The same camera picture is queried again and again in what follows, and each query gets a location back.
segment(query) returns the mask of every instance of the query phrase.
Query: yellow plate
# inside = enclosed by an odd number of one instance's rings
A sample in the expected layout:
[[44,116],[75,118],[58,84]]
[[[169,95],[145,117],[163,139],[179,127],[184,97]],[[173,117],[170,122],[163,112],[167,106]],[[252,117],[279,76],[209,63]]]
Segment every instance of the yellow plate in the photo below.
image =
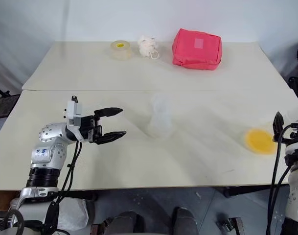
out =
[[260,154],[274,154],[276,144],[273,142],[273,136],[264,130],[252,129],[246,133],[245,142],[247,147]]

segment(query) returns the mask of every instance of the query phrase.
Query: black cable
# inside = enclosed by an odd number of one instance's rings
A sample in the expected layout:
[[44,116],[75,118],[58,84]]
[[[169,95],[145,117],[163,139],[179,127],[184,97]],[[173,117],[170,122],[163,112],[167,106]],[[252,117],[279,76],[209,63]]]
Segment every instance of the black cable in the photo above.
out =
[[55,230],[56,232],[60,232],[60,233],[64,233],[64,234],[66,234],[66,235],[70,235],[70,233],[69,232],[67,232],[67,231],[65,231],[65,230],[63,230],[63,229],[57,229],[57,230]]
[[[273,196],[273,201],[272,201],[272,206],[271,206],[271,216],[273,217],[273,213],[274,213],[274,209],[275,209],[275,203],[276,203],[276,199],[279,193],[279,189],[280,186],[283,182],[283,180],[285,179],[285,177],[287,176],[289,170],[291,169],[291,166],[288,166],[287,169],[285,170],[285,172],[282,174],[280,180],[278,181],[274,196]],[[267,228],[266,228],[266,234],[269,235],[271,233],[271,224],[272,224],[272,220],[270,221],[270,223],[267,224]]]
[[[275,180],[276,180],[276,175],[277,175],[277,168],[278,168],[278,163],[279,163],[279,158],[280,158],[280,150],[281,150],[281,143],[283,136],[285,132],[291,127],[292,125],[287,125],[281,132],[278,138],[278,145],[277,145],[277,153],[276,153],[276,160],[275,160],[275,165],[274,165],[274,170],[273,170],[273,177],[272,177],[272,184],[270,188],[270,195],[268,199],[268,209],[267,209],[267,227],[270,227],[270,224],[272,223],[272,216],[273,214],[271,213],[271,208],[272,208],[272,202],[273,202],[273,193],[274,193],[274,187],[275,187]],[[266,235],[270,235],[269,229],[266,230]]]
[[[81,149],[82,149],[82,143],[79,142],[79,141],[77,141],[76,147],[75,147],[74,156],[73,156],[73,159],[72,159],[71,164],[69,166],[69,171],[68,171],[67,177],[66,177],[66,179],[64,181],[64,185],[63,185],[62,190],[60,192],[60,196],[56,200],[57,203],[60,203],[67,196],[67,194],[69,193],[69,191],[71,189],[72,182],[73,182],[73,177],[74,177],[74,168],[75,168],[75,164],[77,162],[77,159],[78,159],[78,157],[80,155]],[[69,187],[68,187],[67,191],[65,192],[65,187],[66,187],[66,183],[67,183],[67,181],[69,179],[69,175],[70,175]]]
[[4,217],[4,220],[3,220],[3,228],[4,229],[7,229],[8,228],[7,221],[9,219],[9,217],[12,216],[12,215],[16,216],[16,218],[17,218],[17,224],[18,224],[18,226],[17,226],[16,235],[23,235],[23,229],[25,227],[25,222],[23,220],[22,214],[18,210],[16,210],[16,209],[10,209],[6,213],[6,215]]
[[74,162],[73,162],[73,167],[71,169],[71,172],[70,172],[70,182],[69,182],[69,187],[67,189],[67,191],[64,193],[64,195],[62,196],[62,198],[60,199],[60,202],[67,196],[67,194],[69,193],[70,189],[71,189],[71,186],[72,186],[72,181],[73,181],[73,177],[74,177],[74,168],[75,168],[75,164],[77,162],[77,159],[79,157],[79,154],[81,152],[81,148],[82,148],[82,143],[80,142],[79,143],[79,150],[78,150],[78,153],[76,155],[76,158],[74,159]]
[[68,180],[69,180],[69,175],[70,175],[70,173],[71,173],[71,169],[72,169],[72,166],[73,166],[73,164],[74,164],[74,160],[76,159],[76,156],[77,156],[78,145],[79,145],[79,141],[76,142],[76,147],[75,147],[75,151],[74,151],[74,156],[73,156],[73,158],[72,158],[71,164],[69,165],[69,171],[67,172],[67,176],[66,176],[66,178],[65,178],[65,180],[64,180],[62,189],[61,189],[61,191],[60,191],[60,193],[59,193],[59,195],[58,195],[58,197],[57,197],[57,199],[56,199],[56,202],[57,202],[58,204],[61,202],[61,197],[62,197],[62,195],[63,195],[63,193],[64,193],[66,184],[67,184],[67,182],[68,182]]

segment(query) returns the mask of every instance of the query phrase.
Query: black bracket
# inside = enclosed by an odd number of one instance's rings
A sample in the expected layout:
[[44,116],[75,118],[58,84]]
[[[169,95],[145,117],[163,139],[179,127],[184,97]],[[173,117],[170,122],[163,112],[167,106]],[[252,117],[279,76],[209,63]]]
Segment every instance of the black bracket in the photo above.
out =
[[245,235],[241,218],[229,218],[222,224],[222,227],[226,232],[231,232],[235,229],[237,235]]
[[[282,138],[282,141],[281,141],[281,143],[284,143],[287,146],[298,142],[298,123],[291,123],[291,124],[293,125],[292,128],[296,129],[296,132],[292,132],[290,134],[290,139]],[[283,125],[284,125],[284,119],[283,119],[281,113],[277,112],[276,116],[274,118],[274,121],[273,121],[273,131],[274,131],[273,141],[274,142],[279,141],[279,136],[283,130]]]
[[288,154],[285,156],[285,163],[287,166],[293,165],[298,161],[298,149],[296,149],[293,154]]
[[52,201],[46,212],[46,220],[43,224],[42,234],[51,235],[56,231],[59,220],[59,211],[59,204]]
[[78,103],[77,96],[75,96],[75,95],[73,95],[73,96],[71,97],[71,100],[72,100],[72,101],[75,101],[75,103]]
[[120,108],[105,108],[105,109],[99,109],[95,110],[94,112],[94,122],[95,122],[95,128],[90,132],[90,137],[88,138],[89,142],[93,142],[96,144],[104,144],[113,142],[121,137],[123,137],[126,134],[126,131],[114,131],[109,132],[106,134],[102,134],[102,126],[99,125],[99,121],[101,117],[111,117],[116,114],[119,114],[123,110]]
[[2,97],[10,97],[10,91],[6,91],[6,92],[3,92],[1,89],[0,89],[0,95],[2,95]]

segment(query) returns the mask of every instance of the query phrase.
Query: yellow tape roll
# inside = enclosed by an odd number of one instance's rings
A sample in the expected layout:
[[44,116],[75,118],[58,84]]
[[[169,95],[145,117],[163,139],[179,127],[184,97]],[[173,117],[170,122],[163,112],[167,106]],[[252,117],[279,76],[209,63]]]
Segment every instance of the yellow tape roll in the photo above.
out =
[[119,40],[111,43],[112,57],[117,60],[128,60],[132,53],[130,43]]

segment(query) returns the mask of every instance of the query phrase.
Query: red bag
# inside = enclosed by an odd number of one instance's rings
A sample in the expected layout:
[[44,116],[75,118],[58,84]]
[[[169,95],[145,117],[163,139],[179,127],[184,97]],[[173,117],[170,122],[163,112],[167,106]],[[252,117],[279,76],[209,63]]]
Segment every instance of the red bag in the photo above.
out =
[[180,29],[173,43],[173,64],[195,70],[215,70],[222,58],[220,37]]

